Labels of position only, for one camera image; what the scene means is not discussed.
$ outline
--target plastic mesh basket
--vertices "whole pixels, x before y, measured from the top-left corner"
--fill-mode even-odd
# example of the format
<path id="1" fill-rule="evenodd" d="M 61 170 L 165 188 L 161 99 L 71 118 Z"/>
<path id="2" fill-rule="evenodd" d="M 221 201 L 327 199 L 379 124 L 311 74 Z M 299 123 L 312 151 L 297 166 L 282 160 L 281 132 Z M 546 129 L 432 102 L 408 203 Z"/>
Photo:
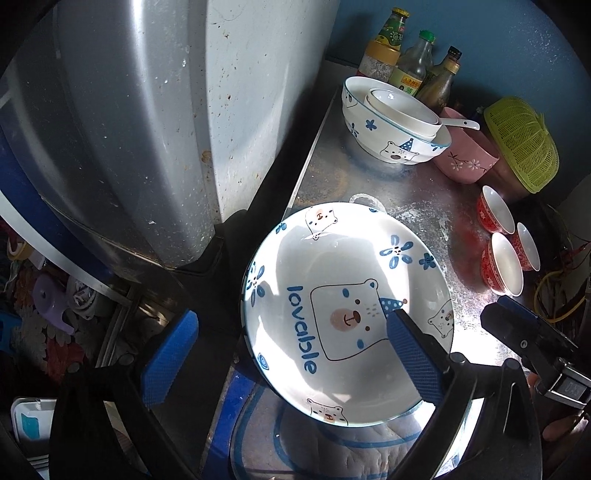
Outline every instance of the plastic mesh basket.
<path id="1" fill-rule="evenodd" d="M 526 189 L 539 192 L 558 172 L 558 151 L 544 115 L 517 97 L 505 97 L 484 110 L 486 126 Z"/>

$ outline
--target pink bowl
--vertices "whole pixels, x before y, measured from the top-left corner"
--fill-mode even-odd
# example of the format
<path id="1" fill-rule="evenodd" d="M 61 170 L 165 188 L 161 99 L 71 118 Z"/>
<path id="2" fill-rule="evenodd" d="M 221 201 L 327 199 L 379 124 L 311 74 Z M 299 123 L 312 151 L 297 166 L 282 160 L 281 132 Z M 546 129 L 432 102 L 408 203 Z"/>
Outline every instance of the pink bowl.
<path id="1" fill-rule="evenodd" d="M 515 248 L 521 268 L 525 271 L 540 270 L 540 254 L 531 233 L 523 223 L 517 224 L 517 230 L 509 236 L 509 242 Z"/>
<path id="2" fill-rule="evenodd" d="M 480 224 L 490 233 L 511 234 L 515 232 L 515 222 L 509 207 L 501 196 L 484 185 L 476 202 L 476 211 Z"/>
<path id="3" fill-rule="evenodd" d="M 518 297 L 523 291 L 523 272 L 517 253 L 501 233 L 493 233 L 482 252 L 480 274 L 497 295 Z"/>
<path id="4" fill-rule="evenodd" d="M 452 108 L 445 107 L 443 118 L 465 119 Z M 496 146 L 484 133 L 470 128 L 447 127 L 452 144 L 441 155 L 433 158 L 445 175 L 459 183 L 474 183 L 499 160 Z"/>

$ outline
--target red bowl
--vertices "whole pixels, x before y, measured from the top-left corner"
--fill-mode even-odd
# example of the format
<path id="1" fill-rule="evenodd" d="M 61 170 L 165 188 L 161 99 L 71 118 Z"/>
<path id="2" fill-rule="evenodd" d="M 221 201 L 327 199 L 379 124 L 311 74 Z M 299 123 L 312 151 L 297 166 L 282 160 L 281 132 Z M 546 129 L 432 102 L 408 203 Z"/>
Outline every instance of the red bowl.
<path id="1" fill-rule="evenodd" d="M 501 196 L 485 185 L 476 202 L 476 211 L 480 224 L 490 233 L 515 232 L 515 222 L 509 207 Z"/>
<path id="2" fill-rule="evenodd" d="M 540 270 L 540 254 L 531 233 L 523 223 L 517 224 L 517 230 L 509 236 L 509 242 L 515 248 L 522 270 Z"/>
<path id="3" fill-rule="evenodd" d="M 523 290 L 523 272 L 517 253 L 502 234 L 495 232 L 482 252 L 480 274 L 497 295 L 518 297 Z"/>

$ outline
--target blue wall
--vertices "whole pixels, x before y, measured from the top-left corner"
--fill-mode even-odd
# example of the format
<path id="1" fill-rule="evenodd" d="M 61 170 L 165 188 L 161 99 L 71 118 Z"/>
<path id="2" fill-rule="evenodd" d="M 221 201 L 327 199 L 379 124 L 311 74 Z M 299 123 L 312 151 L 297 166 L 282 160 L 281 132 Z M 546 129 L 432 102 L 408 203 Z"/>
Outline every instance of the blue wall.
<path id="1" fill-rule="evenodd" d="M 543 190 L 557 204 L 591 173 L 591 79 L 562 33 L 531 0 L 341 0 L 327 58 L 357 66 L 392 7 L 411 13 L 402 49 L 419 30 L 437 40 L 438 63 L 449 45 L 463 55 L 453 93 L 467 108 L 508 95 L 543 112 L 560 155 L 555 179 Z"/>

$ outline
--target bear face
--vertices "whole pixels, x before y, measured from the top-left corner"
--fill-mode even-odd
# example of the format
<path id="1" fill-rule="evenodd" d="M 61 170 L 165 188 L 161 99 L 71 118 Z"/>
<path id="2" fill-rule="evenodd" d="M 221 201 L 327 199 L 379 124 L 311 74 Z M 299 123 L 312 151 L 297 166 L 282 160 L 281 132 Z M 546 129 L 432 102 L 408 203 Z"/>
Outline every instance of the bear face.
<path id="1" fill-rule="evenodd" d="M 312 238 L 318 240 L 322 233 L 331 225 L 338 222 L 335 212 L 325 207 L 311 207 L 306 212 L 306 225 Z"/>
<path id="2" fill-rule="evenodd" d="M 373 278 L 358 284 L 316 287 L 310 300 L 318 339 L 328 360 L 351 358 L 388 338 L 378 282 Z"/>
<path id="3" fill-rule="evenodd" d="M 429 325 L 433 325 L 441 338 L 445 338 L 453 330 L 453 309 L 452 300 L 448 300 L 443 304 L 437 313 L 427 320 Z"/>
<path id="4" fill-rule="evenodd" d="M 324 421 L 334 423 L 335 421 L 344 421 L 347 425 L 349 422 L 343 415 L 343 407 L 328 407 L 320 403 L 316 403 L 308 398 L 308 405 L 310 405 L 310 415 L 316 414 L 323 418 Z"/>
<path id="5" fill-rule="evenodd" d="M 382 157 L 387 158 L 390 163 L 395 160 L 410 161 L 418 155 L 418 153 L 409 152 L 408 150 L 400 148 L 394 142 L 388 142 L 388 145 L 386 145 L 379 154 Z"/>

